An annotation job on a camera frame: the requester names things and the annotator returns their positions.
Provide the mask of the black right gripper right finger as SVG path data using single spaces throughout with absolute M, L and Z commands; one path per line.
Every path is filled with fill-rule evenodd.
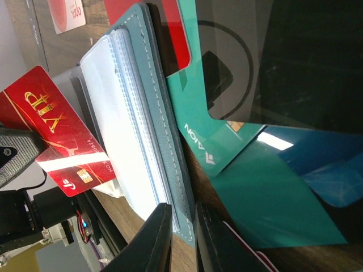
M 246 249 L 216 210 L 196 202 L 194 231 L 198 271 L 271 271 Z

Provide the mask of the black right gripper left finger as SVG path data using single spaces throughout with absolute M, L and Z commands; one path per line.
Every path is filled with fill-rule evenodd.
M 170 271 L 172 206 L 160 203 L 133 240 L 103 271 Z

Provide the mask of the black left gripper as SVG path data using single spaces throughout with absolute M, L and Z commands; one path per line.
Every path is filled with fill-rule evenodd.
M 38 133 L 1 126 L 1 188 L 23 173 L 45 150 Z M 42 240 L 44 229 L 76 215 L 76 200 L 58 187 L 32 199 L 23 189 L 1 191 L 1 252 Z

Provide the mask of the blue leather card holder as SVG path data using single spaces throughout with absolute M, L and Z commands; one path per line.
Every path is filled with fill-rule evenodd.
M 54 82 L 110 158 L 112 196 L 143 220 L 170 204 L 174 234 L 194 246 L 195 202 L 148 5 L 132 4 Z

